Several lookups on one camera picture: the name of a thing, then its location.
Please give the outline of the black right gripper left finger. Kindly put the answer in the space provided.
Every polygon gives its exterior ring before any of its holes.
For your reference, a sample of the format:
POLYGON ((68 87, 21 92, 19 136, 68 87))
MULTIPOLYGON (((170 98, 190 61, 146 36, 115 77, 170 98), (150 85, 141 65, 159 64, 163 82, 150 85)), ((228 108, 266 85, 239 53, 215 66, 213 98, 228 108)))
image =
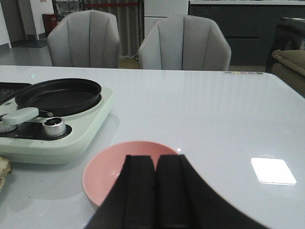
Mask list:
POLYGON ((87 229, 153 229, 155 171, 150 156, 125 157, 122 170, 87 229))

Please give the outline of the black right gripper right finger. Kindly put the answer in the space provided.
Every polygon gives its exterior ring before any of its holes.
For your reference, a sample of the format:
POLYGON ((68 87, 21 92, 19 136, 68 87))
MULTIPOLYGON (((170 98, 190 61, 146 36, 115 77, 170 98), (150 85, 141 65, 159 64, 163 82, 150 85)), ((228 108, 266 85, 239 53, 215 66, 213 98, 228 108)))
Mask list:
POLYGON ((184 155, 160 156, 156 170, 160 229, 263 229, 218 195, 184 155))

